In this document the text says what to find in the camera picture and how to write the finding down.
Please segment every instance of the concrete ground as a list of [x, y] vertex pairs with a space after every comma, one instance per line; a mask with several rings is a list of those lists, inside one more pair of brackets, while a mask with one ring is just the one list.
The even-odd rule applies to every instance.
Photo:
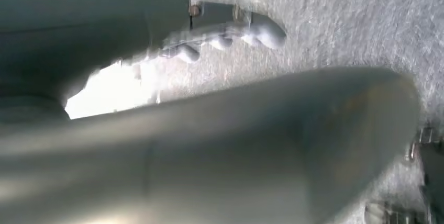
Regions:
[[[285, 26], [288, 42], [281, 50], [252, 48], [240, 40], [225, 52], [204, 47], [195, 64], [157, 59], [149, 68], [157, 73], [158, 102], [322, 66], [373, 65], [415, 79], [423, 121], [439, 123], [444, 116], [444, 0], [206, 1], [266, 13]], [[418, 164], [395, 162], [363, 199], [421, 208], [420, 174]], [[363, 223], [362, 202], [332, 221]]]

